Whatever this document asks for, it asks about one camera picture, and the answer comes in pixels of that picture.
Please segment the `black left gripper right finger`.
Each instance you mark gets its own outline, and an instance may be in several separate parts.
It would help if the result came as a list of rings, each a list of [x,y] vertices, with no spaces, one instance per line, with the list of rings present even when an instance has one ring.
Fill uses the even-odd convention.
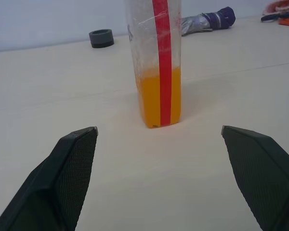
[[[221,135],[238,188],[263,231],[289,231],[289,155],[271,137],[232,126]]]

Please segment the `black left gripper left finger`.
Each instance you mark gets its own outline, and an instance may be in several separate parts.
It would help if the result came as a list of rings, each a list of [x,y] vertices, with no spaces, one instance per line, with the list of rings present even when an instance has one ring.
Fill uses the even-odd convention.
[[[0,231],[73,231],[88,191],[97,127],[62,137],[0,216]]]

